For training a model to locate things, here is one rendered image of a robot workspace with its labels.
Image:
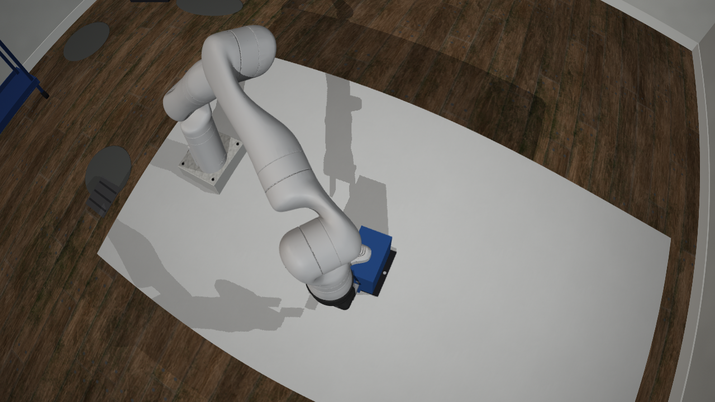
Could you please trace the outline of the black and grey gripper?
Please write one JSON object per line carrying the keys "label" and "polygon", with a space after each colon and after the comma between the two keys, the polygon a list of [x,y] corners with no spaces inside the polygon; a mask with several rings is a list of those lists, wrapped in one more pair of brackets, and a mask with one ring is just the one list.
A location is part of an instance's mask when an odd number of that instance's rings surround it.
{"label": "black and grey gripper", "polygon": [[[371,255],[372,250],[367,245],[361,244],[360,255],[355,258],[355,260],[349,262],[349,268],[354,264],[365,263],[369,261]],[[306,284],[306,286],[307,290],[319,303],[327,306],[337,307],[342,310],[347,310],[350,308],[350,305],[354,300],[359,288],[359,285],[354,283],[354,275],[352,273],[351,268],[348,281],[345,285],[342,286],[342,288],[336,291],[325,293],[315,290],[311,285]]]}

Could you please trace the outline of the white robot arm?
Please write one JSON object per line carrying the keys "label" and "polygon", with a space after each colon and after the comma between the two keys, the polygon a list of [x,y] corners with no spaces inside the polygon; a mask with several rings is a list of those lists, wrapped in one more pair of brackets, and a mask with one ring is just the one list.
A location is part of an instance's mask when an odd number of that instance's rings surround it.
{"label": "white robot arm", "polygon": [[180,122],[200,170],[216,173],[227,160],[210,106],[218,100],[247,150],[271,207],[279,213],[311,208],[319,215],[286,232],[279,242],[279,255],[297,280],[329,293],[348,281],[349,262],[361,252],[361,236],[325,193],[291,130],[240,87],[240,82],[265,74],[276,52],[275,36],[265,26],[211,34],[204,41],[202,59],[164,95],[164,111]]}

